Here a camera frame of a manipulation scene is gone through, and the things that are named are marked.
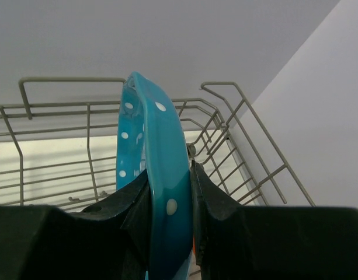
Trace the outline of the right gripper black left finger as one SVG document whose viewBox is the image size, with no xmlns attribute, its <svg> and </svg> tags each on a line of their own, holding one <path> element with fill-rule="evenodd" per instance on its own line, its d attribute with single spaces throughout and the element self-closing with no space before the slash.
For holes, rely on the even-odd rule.
<svg viewBox="0 0 358 280">
<path fill-rule="evenodd" d="M 144 279 L 150 213 L 146 172 L 81 212 L 0 206 L 0 279 Z"/>
</svg>

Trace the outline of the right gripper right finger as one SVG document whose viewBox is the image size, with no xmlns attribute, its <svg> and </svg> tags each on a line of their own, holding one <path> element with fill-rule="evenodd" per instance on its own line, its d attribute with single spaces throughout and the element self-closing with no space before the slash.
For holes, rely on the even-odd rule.
<svg viewBox="0 0 358 280">
<path fill-rule="evenodd" d="M 203 279 L 358 279 L 358 209 L 243 206 L 190 168 Z"/>
</svg>

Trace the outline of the blue polka dot plate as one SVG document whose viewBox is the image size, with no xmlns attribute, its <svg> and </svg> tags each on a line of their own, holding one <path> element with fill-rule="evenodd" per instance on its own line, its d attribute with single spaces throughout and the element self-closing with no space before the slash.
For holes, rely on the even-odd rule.
<svg viewBox="0 0 358 280">
<path fill-rule="evenodd" d="M 174 104 L 132 72 L 119 108 L 116 187 L 145 172 L 151 194 L 149 279 L 188 279 L 193 247 L 192 189 L 185 135 Z"/>
</svg>

